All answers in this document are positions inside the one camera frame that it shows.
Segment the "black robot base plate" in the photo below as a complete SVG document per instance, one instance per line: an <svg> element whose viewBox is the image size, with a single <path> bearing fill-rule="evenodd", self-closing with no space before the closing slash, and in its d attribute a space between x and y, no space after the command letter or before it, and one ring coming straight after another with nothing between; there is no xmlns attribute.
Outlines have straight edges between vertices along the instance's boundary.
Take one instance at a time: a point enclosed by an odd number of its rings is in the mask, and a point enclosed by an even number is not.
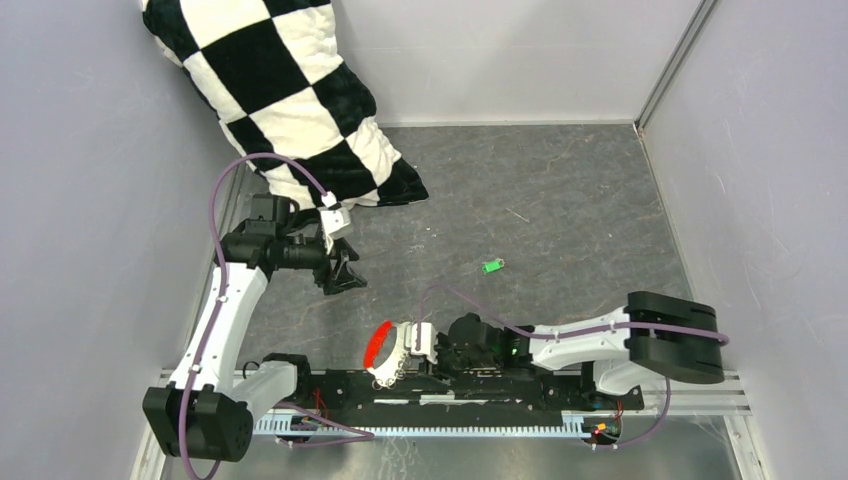
<svg viewBox="0 0 848 480"><path fill-rule="evenodd" d="M378 389L364 370L327 370L300 381L291 399L357 428L548 427L564 412L615 414L645 407L639 388L619 396L601 393L577 372L489 371L453 380L410 372L394 387Z"/></svg>

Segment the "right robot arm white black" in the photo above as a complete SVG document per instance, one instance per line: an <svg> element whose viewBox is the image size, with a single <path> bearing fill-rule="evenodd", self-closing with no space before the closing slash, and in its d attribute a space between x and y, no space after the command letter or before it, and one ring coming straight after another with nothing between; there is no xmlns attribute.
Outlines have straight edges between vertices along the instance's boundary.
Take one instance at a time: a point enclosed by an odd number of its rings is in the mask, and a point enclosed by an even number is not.
<svg viewBox="0 0 848 480"><path fill-rule="evenodd" d="M447 332L432 340L417 336L413 344L431 347L435 372L448 378L480 372L529 377L587 366L591 372L579 378L578 396L602 408L645 381L723 382L721 350L728 342L713 307L636 291L607 314L562 325L485 322L471 312Z"/></svg>

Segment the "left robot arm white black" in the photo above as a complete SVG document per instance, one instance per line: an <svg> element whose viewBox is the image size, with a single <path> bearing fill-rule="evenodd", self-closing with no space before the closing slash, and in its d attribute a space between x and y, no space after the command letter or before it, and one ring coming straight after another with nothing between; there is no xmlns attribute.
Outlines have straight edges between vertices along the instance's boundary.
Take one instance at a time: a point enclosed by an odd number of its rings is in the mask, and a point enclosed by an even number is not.
<svg viewBox="0 0 848 480"><path fill-rule="evenodd" d="M310 270L326 295L366 286L349 264L358 254L344 238L350 213L333 193L320 197L317 232L293 231L296 201L256 194L250 214L216 238L213 284L198 328L168 383L147 390L142 410L171 457L241 460L258 420L284 401L302 407L314 396L308 359L266 355L256 372L236 381L238 353L258 301L278 270Z"/></svg>

